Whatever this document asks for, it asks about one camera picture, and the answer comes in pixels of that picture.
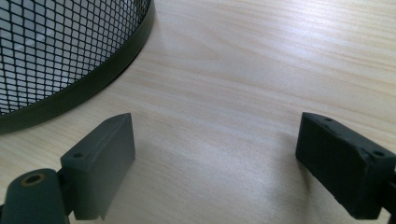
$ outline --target light wood grain surface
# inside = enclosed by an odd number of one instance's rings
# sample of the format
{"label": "light wood grain surface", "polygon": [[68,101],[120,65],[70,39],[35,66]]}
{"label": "light wood grain surface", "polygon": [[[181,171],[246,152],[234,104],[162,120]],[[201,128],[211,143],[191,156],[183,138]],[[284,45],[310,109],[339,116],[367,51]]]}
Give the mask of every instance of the light wood grain surface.
{"label": "light wood grain surface", "polygon": [[130,112],[136,161],[105,221],[361,222],[294,156],[303,111],[396,152],[394,1],[157,0],[148,43],[85,104],[0,136],[0,202],[25,172]]}

